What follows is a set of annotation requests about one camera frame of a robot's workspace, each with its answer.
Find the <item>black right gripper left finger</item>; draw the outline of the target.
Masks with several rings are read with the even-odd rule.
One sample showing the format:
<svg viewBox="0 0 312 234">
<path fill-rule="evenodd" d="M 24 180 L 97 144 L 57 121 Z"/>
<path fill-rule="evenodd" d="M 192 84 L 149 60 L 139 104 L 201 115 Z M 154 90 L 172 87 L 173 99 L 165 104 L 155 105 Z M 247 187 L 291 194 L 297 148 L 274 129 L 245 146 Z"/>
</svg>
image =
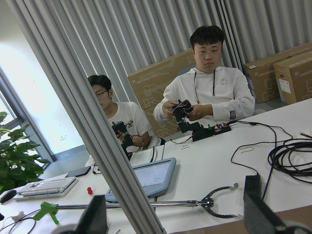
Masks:
<svg viewBox="0 0 312 234">
<path fill-rule="evenodd" d="M 88 205 L 61 205 L 61 210 L 84 209 L 77 224 L 54 229 L 55 234 L 106 234 L 107 214 L 105 195 L 96 195 Z"/>
</svg>

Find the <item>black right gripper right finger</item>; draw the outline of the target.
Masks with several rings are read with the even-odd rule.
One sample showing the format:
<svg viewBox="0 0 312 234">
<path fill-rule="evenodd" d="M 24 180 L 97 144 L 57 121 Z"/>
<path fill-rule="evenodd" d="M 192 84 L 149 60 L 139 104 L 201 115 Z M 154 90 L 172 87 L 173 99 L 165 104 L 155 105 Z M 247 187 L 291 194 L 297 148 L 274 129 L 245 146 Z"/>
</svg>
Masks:
<svg viewBox="0 0 312 234">
<path fill-rule="evenodd" d="M 250 234 L 310 234 L 308 228 L 287 226 L 256 194 L 244 194 L 244 225 Z"/>
</svg>

